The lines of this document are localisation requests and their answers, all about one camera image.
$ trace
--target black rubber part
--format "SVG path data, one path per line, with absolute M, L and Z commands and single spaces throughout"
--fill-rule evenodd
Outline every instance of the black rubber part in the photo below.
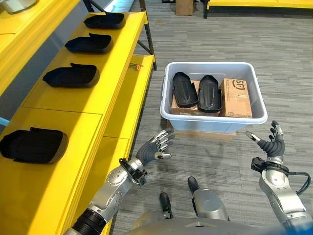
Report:
M 85 19 L 84 23 L 88 28 L 119 29 L 125 25 L 125 15 L 122 13 L 110 13 L 95 15 Z
M 196 190 L 200 189 L 197 180 L 193 176 L 188 178 L 188 186 L 192 194 L 194 194 Z
M 98 83 L 100 73 L 95 65 L 70 65 L 47 72 L 43 81 L 52 87 L 67 88 L 88 88 Z
M 276 140 L 275 142 L 260 140 L 258 145 L 268 154 L 268 157 L 278 157 L 282 160 L 285 153 L 285 142 L 283 140 Z
M 218 81 L 211 75 L 204 76 L 199 83 L 198 109 L 205 113 L 217 113 L 222 108 L 221 90 Z
M 4 136 L 0 152 L 15 162 L 52 164 L 61 159 L 67 143 L 62 131 L 31 127 L 29 131 L 17 130 Z
M 79 37 L 68 41 L 65 47 L 70 52 L 80 53 L 107 53 L 113 48 L 112 38 L 109 35 L 92 34 L 90 37 Z
M 195 84 L 191 83 L 188 75 L 177 72 L 173 78 L 175 100 L 180 108 L 190 108 L 198 102 Z
M 99 235 L 105 225 L 106 222 L 102 216 L 93 210 L 86 209 L 72 228 L 83 235 Z
M 160 193 L 159 198 L 160 198 L 162 211 L 167 212 L 167 211 L 171 210 L 171 202 L 170 202 L 170 198 L 168 197 L 167 193 L 165 193 L 165 192 Z
M 136 157 L 141 161 L 144 167 L 146 167 L 152 160 L 155 159 L 155 153 L 157 152 L 157 145 L 146 142 L 137 152 Z

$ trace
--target yellow rack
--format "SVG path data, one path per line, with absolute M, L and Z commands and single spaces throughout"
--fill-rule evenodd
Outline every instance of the yellow rack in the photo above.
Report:
M 18 14 L 0 12 L 0 95 L 79 1 L 39 0 Z
M 82 23 L 71 38 L 88 32 L 111 35 L 113 49 L 105 55 L 71 53 L 62 48 L 43 73 L 76 64 L 100 71 L 96 86 L 53 88 L 39 78 L 0 139 L 30 127 L 61 130 L 69 143 L 64 156 L 51 165 L 22 164 L 0 156 L 0 230 L 3 234 L 62 234 L 102 185 L 107 174 L 127 158 L 149 81 L 154 55 L 133 55 L 146 12 L 124 13 L 119 30 L 88 29 Z M 11 35 L 0 35 L 0 42 Z M 138 71 L 129 63 L 143 65 Z M 108 234 L 110 223 L 103 234 Z

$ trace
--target robotic arm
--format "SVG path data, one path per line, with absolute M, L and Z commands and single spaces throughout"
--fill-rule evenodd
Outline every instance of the robotic arm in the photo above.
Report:
M 65 235 L 99 235 L 105 225 L 118 211 L 122 199 L 133 184 L 142 186 L 146 183 L 146 167 L 154 159 L 168 159 L 164 153 L 174 137 L 173 130 L 163 130 L 147 141 L 129 162 L 120 159 L 121 166 L 112 170 L 104 185 L 94 195 L 89 206 L 77 219 Z
M 298 197 L 309 187 L 311 178 L 306 172 L 289 172 L 289 169 L 283 165 L 284 135 L 276 121 L 272 122 L 272 126 L 273 128 L 270 130 L 273 136 L 269 136 L 271 141 L 264 141 L 255 134 L 246 132 L 246 135 L 255 141 L 268 155 L 266 161 L 261 158 L 253 158 L 251 169 L 261 173 L 260 187 L 268 197 L 279 222 L 288 231 L 298 231 L 305 229 L 307 225 L 311 226 L 313 223 L 311 216 L 306 212 Z M 305 175 L 308 179 L 299 191 L 294 192 L 289 185 L 289 175 Z

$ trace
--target cardboard box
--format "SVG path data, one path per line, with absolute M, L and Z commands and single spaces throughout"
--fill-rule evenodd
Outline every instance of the cardboard box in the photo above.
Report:
M 167 122 L 168 128 L 172 128 L 170 121 Z M 176 137 L 193 138 L 193 139 L 209 139 L 218 142 L 230 142 L 237 136 L 235 133 L 221 133 L 221 132 L 202 132 L 202 131 L 175 131 Z
M 194 0 L 176 0 L 176 15 L 191 16 L 194 11 Z
M 221 84 L 222 109 L 220 116 L 252 118 L 246 81 L 225 78 Z
M 195 84 L 196 91 L 198 92 L 200 81 L 191 80 L 191 83 Z M 205 113 L 198 110 L 198 105 L 192 106 L 190 108 L 180 108 L 176 103 L 175 95 L 173 95 L 171 114 L 218 117 L 220 112 L 212 114 Z

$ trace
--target humanoid robot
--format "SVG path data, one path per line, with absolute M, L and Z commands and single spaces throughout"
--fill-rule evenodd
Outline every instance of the humanoid robot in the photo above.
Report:
M 193 194 L 192 203 L 196 218 L 173 218 L 171 204 L 166 193 L 160 194 L 161 212 L 144 213 L 135 223 L 128 235 L 260 235 L 260 234 L 307 234 L 312 232 L 312 218 L 303 206 L 299 195 L 311 182 L 306 172 L 290 172 L 283 165 L 285 143 L 280 125 L 272 122 L 270 141 L 264 141 L 251 132 L 246 135 L 267 153 L 267 159 L 253 158 L 251 169 L 261 173 L 260 187 L 268 197 L 269 203 L 280 225 L 275 228 L 255 228 L 229 221 L 225 206 L 209 189 L 200 188 L 194 177 L 188 178 Z M 120 159 L 119 167 L 112 170 L 104 185 L 94 195 L 87 209 L 77 219 L 65 235 L 99 235 L 105 225 L 118 211 L 121 201 L 133 184 L 146 183 L 145 167 L 154 159 L 168 159 L 164 151 L 174 137 L 173 130 L 163 130 L 146 142 L 130 161 Z M 305 175 L 307 180 L 299 191 L 289 185 L 289 175 Z

